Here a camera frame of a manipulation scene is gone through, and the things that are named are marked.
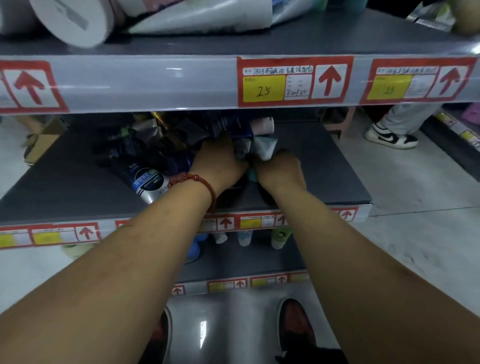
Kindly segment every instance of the forearm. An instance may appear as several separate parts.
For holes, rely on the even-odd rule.
[[[27,295],[0,316],[0,362],[138,360],[210,202],[199,182],[174,186]]]
[[[479,319],[298,187],[274,192],[349,362],[472,362]]]

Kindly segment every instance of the person's left arm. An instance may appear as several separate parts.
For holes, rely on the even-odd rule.
[[[224,137],[204,142],[190,173],[218,196],[246,168]],[[176,184],[26,295],[0,315],[0,363],[136,363],[210,204],[202,183]]]

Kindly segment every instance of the red string bracelet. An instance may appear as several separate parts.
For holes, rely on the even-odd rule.
[[[208,190],[210,191],[210,194],[212,195],[212,204],[208,208],[207,212],[210,213],[210,214],[213,214],[214,209],[215,209],[215,204],[216,204],[215,191],[213,190],[212,185],[209,184],[207,181],[205,181],[198,174],[187,174],[187,173],[183,172],[183,173],[180,173],[177,176],[170,177],[170,181],[168,183],[168,188],[176,185],[177,183],[185,182],[186,180],[194,180],[194,181],[201,182],[205,185],[206,188],[208,188]]]

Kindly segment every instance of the tile floor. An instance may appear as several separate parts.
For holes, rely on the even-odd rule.
[[[480,184],[421,132],[416,149],[399,151],[364,140],[368,125],[359,112],[338,143],[374,199],[371,217],[355,228],[480,315]],[[23,140],[18,127],[0,124],[0,170],[8,172],[0,173],[0,195],[26,170]],[[0,312],[69,262],[59,247],[0,251]],[[169,362],[273,363],[276,309],[285,296],[302,302],[318,345],[338,347],[311,284],[289,284],[170,299]]]

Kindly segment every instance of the gray pants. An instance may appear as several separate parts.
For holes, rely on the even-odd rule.
[[[442,104],[435,102],[397,104],[380,120],[380,123],[395,134],[411,134],[416,132],[440,106]]]

